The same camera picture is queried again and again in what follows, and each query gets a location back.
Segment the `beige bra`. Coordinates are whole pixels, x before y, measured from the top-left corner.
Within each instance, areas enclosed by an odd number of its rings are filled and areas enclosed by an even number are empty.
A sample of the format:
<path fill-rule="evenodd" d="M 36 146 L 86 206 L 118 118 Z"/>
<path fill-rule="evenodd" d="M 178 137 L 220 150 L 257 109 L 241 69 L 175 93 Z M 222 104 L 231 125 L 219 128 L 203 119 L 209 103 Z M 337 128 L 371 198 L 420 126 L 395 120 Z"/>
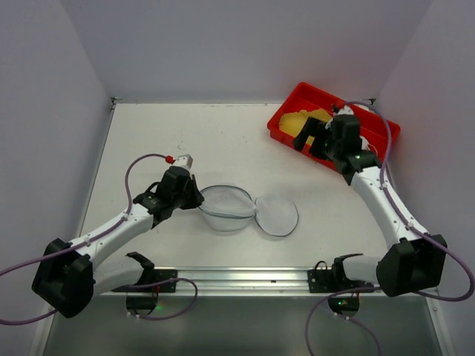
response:
<path fill-rule="evenodd" d="M 313 111 L 300 110 L 298 112 L 285 113 L 279 120 L 278 128 L 285 134 L 296 137 L 309 118 L 328 122 L 332 117 L 327 111 L 321 108 Z"/>

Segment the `white mesh laundry bag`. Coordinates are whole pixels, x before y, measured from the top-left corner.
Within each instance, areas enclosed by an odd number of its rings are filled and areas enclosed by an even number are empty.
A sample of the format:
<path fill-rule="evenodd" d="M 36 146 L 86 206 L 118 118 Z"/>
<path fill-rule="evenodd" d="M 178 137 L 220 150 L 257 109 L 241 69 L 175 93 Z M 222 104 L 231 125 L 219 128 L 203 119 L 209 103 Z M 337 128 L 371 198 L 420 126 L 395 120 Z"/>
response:
<path fill-rule="evenodd" d="M 199 207 L 204 220 L 215 231 L 240 231 L 252 222 L 273 237 L 287 237 L 298 226 L 299 213 L 295 203 L 276 194 L 253 198 L 236 185 L 210 185 L 200 191 Z"/>

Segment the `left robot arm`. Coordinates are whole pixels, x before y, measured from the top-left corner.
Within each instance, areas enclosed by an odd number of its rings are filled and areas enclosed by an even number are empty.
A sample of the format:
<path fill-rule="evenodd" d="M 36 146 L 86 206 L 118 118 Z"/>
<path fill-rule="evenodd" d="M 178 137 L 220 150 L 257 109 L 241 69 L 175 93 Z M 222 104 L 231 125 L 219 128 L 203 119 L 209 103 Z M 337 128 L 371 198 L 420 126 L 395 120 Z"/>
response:
<path fill-rule="evenodd" d="M 159 279 L 154 264 L 142 254 L 127 253 L 119 262 L 105 261 L 134 238 L 169 219 L 177 209 L 198 208 L 203 196 L 186 166 L 173 165 L 124 212 L 95 231 L 70 242 L 56 239 L 47 245 L 33 279 L 32 290 L 63 317 L 82 312 L 104 292 L 126 287 L 152 291 Z"/>

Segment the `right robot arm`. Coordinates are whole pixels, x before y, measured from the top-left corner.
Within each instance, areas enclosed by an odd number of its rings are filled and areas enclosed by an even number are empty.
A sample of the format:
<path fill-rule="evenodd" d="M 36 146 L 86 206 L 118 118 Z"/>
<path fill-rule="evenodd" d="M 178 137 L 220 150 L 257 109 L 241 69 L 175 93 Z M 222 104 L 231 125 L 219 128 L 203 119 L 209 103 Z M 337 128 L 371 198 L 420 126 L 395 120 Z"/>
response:
<path fill-rule="evenodd" d="M 381 176 L 379 158 L 363 148 L 360 132 L 360 121 L 352 114 L 336 114 L 329 122 L 310 117 L 293 140 L 294 148 L 302 151 L 313 138 L 309 154 L 334 163 L 363 199 L 387 244 L 382 257 L 360 253 L 336 257 L 334 282 L 340 289 L 377 285 L 389 297 L 434 288 L 442 278 L 445 239 L 429 237 L 411 217 L 389 180 Z"/>

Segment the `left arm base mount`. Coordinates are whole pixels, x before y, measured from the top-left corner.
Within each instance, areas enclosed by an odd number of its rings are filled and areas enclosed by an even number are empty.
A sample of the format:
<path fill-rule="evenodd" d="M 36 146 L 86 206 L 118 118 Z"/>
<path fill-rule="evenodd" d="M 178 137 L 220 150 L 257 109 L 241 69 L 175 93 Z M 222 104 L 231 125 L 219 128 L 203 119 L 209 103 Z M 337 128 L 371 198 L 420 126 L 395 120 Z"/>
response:
<path fill-rule="evenodd" d="M 146 314 L 149 316 L 159 304 L 160 293 L 174 293 L 176 281 L 165 283 L 178 277 L 176 269 L 153 269 L 148 271 L 139 282 L 124 288 L 127 293 L 125 306 L 133 314 Z"/>

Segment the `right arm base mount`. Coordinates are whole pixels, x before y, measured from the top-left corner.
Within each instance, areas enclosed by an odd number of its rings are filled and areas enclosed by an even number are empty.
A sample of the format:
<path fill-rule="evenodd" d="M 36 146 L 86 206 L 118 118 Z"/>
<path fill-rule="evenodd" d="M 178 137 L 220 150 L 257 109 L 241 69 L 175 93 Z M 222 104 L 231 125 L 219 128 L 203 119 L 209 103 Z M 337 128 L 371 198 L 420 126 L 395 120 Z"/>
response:
<path fill-rule="evenodd" d="M 358 254 L 336 257 L 331 266 L 328 266 L 323 260 L 318 261 L 313 268 L 307 271 L 309 292 L 331 294 L 348 289 L 374 287 L 372 283 L 350 280 L 344 274 L 343 261 L 356 256 Z M 359 293 L 352 292 L 349 297 L 333 297 L 327 303 L 332 312 L 345 317 L 354 317 L 360 307 Z"/>

